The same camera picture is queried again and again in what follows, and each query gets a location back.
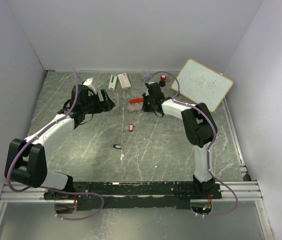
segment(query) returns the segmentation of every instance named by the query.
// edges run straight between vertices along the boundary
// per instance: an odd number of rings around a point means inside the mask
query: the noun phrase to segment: red bottle cap
[[[167,76],[164,75],[164,74],[162,74],[162,75],[161,75],[161,81],[164,82],[166,79],[167,79]]]

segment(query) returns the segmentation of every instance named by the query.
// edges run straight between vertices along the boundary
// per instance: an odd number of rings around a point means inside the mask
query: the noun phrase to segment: bottle with red cap
[[[164,87],[166,85],[166,79],[167,79],[167,76],[162,74],[160,77],[160,82],[159,82],[160,87]]]

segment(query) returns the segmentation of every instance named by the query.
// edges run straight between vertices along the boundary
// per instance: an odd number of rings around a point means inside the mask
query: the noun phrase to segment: table
[[[128,101],[142,97],[146,91],[139,73],[127,73],[132,89],[122,91],[119,81],[116,90],[109,91],[114,72],[79,73],[83,79],[93,77],[97,91],[106,89],[115,107],[109,112],[95,114],[92,121],[77,127],[56,142],[47,152],[49,169],[70,176],[74,181],[191,181],[195,171],[194,147],[189,143],[182,120],[153,112],[128,112]],[[159,81],[160,74],[153,80]],[[166,97],[171,89],[168,76],[162,91]],[[71,97],[75,84],[72,72],[47,73],[39,95],[29,135],[51,121],[64,102]],[[189,102],[178,96],[183,102]],[[215,175],[223,181],[242,181],[239,156],[225,105],[219,106],[212,117],[218,135],[212,150]],[[134,124],[133,132],[128,131]],[[125,145],[124,157],[114,144]]]

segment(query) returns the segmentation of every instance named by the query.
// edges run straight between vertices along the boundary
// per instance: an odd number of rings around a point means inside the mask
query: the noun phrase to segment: wooden whiteboard frame
[[[234,83],[234,82],[233,82],[230,78],[228,78],[228,77],[224,76],[223,74],[221,74],[221,73],[219,73],[219,72],[214,71],[213,69],[209,68],[208,66],[203,65],[202,63],[200,63],[200,62],[198,62],[198,61],[194,60],[193,58],[189,58],[189,59],[186,61],[186,63],[183,65],[183,67],[181,68],[181,70],[180,70],[180,71],[179,71],[179,73],[177,74],[176,78],[178,78],[178,77],[179,77],[180,73],[182,72],[182,70],[185,68],[185,66],[187,65],[188,61],[190,61],[190,60],[192,60],[192,61],[196,62],[197,64],[200,64],[201,66],[203,66],[203,67],[207,68],[208,70],[211,70],[212,72],[214,72],[214,73],[216,73],[216,74],[220,75],[221,77],[224,77],[225,79],[227,79],[227,80],[229,80],[229,81],[231,82],[231,86],[230,86],[230,87],[229,87],[229,89],[226,91],[226,93],[224,94],[224,96],[222,97],[222,99],[221,99],[221,101],[218,103],[218,105],[215,107],[215,109],[214,109],[214,110],[212,110],[212,111],[211,111],[211,110],[209,110],[209,111],[210,111],[210,113],[214,113],[214,112],[218,109],[218,107],[220,106],[220,104],[222,103],[223,99],[225,99],[226,95],[228,94],[228,92],[229,92],[229,91],[230,91],[230,89],[232,88],[232,86],[233,86],[233,83]],[[174,81],[172,82],[172,84],[171,84],[171,88],[172,88],[174,91],[176,91],[176,92],[177,92],[177,91],[178,91],[178,89],[174,89],[174,88],[173,88],[173,84],[175,84],[175,82],[176,82],[176,80],[174,80]],[[199,104],[199,103],[200,103],[200,102],[196,102],[196,101],[194,101],[193,99],[191,99],[190,97],[188,97],[188,96],[186,96],[186,95],[182,94],[181,92],[180,92],[180,94],[181,94],[182,96],[186,97],[187,99],[191,100],[192,102],[196,103],[196,104]]]

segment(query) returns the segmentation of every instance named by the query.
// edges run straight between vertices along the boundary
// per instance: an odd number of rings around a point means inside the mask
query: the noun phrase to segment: red object
[[[167,79],[167,76],[164,75],[164,74],[162,74],[162,75],[161,75],[161,81],[164,82],[166,79]]]
[[[135,98],[129,101],[129,104],[143,103],[143,98]]]
[[[130,133],[132,133],[133,132],[133,128],[134,128],[135,126],[132,124],[132,123],[130,123],[130,125],[129,125],[129,132]]]

